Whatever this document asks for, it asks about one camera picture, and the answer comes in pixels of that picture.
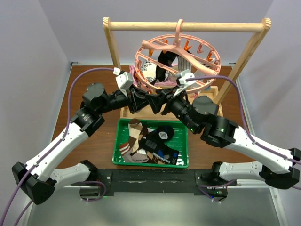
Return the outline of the wooden hanging rack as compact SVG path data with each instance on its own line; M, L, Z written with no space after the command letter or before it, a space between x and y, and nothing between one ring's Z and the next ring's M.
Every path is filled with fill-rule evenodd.
M175 32L177 22L113 22L109 17L103 18L103 29L108 42L111 58L115 67L120 67L120 60L114 31L149 31L149 32ZM256 51L257 47L271 28L271 20L264 18L260 23L193 23L183 22L182 32L251 32L253 35L240 55L234 68L230 72L222 88L214 98L214 103L221 104L230 89L230 82L236 81L245 65Z

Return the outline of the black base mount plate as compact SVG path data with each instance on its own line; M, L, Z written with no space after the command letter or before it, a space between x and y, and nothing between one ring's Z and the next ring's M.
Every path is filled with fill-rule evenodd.
M105 195L113 196L115 193L181 193L202 195L199 188L204 185L203 190L213 189L213 186L220 185L208 192L211 196L227 196L227 186L236 186L237 182L232 183L222 180L221 182L209 181L205 178L209 170L195 169L99 169L97 179L101 185L88 179L84 182L73 183L73 186L94 186L103 192L106 186Z

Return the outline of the pink round clip hanger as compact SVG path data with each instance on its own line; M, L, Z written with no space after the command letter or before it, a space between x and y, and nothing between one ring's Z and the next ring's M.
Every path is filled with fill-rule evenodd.
M203 39L182 32L184 20L179 19L173 34L144 40L135 55L133 78L135 86L149 93L176 85L176 75L188 73L207 76L193 82L189 92L211 86L213 76L221 70L221 58L216 49Z

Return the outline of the pink cloth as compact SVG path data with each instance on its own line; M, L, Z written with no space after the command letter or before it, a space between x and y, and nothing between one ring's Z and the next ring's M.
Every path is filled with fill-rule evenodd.
M134 79L134 85L137 86L139 83L139 80L136 76L135 66L130 65L129 69L130 69L130 73L132 74L132 77ZM161 86L161 85L174 86L174 85L176 85L176 77L172 73L169 72L169 77L165 82L156 82L155 84L158 84L159 86Z

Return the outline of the grey sock with red stripes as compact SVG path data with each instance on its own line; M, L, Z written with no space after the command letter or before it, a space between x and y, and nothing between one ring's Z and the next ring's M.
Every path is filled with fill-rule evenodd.
M119 146L119 152L125 162L146 163L149 160L147 152L144 149L133 152L128 142Z

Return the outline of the floral ceramic plate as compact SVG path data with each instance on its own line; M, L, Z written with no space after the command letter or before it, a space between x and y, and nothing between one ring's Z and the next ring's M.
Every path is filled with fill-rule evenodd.
M140 71L143 77L151 84L165 82L169 77L169 71L149 61L142 62Z

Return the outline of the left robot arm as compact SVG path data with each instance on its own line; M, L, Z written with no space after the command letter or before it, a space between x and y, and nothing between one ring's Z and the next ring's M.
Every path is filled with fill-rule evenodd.
M149 104L146 95L134 85L112 94L107 94L99 82L89 85L82 96L80 109L68 120L62 133L27 163L17 162L12 167L16 183L37 205L44 203L60 187L78 182L94 184L98 169L88 160L58 172L55 169L73 149L101 127L105 122L103 113L126 106L131 113L136 113Z

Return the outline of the brown and cream sock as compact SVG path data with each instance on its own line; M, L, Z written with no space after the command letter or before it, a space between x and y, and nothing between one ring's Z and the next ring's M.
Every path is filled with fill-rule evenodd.
M128 143L131 148L131 152L135 153L139 148L139 141L149 133L148 128L147 126L142 125L138 119L134 118L129 121L128 130Z

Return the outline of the black sock with white stripes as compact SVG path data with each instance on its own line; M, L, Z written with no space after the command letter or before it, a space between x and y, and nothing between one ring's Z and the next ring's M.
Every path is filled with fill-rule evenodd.
M178 57L178 55L176 53L163 50L163 51L161 51L161 53L158 57L158 62L165 66L171 67L171 65L176 57ZM156 83L156 81L164 82L167 77L166 72L167 72L167 70L165 68L161 68L157 65L156 71L155 71L156 77L152 82L150 82L150 84L154 85Z

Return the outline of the black sock with blue logo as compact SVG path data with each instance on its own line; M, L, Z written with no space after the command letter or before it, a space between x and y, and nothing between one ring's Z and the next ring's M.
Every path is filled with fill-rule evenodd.
M149 158L157 164L176 165L179 151L166 145L174 136L171 126L160 126L148 133L139 142L139 147L144 149Z

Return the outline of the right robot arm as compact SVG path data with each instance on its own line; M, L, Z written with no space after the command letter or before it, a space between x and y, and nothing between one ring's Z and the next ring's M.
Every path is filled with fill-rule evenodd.
M207 176L213 184L250 179L286 190L299 182L300 171L294 168L294 162L300 160L300 150L279 148L248 134L237 123L219 116L219 106L207 96L199 96L191 103L183 94L174 96L171 91L145 97L154 113L172 113L193 134L200 134L206 144L253 159L243 163L215 162Z

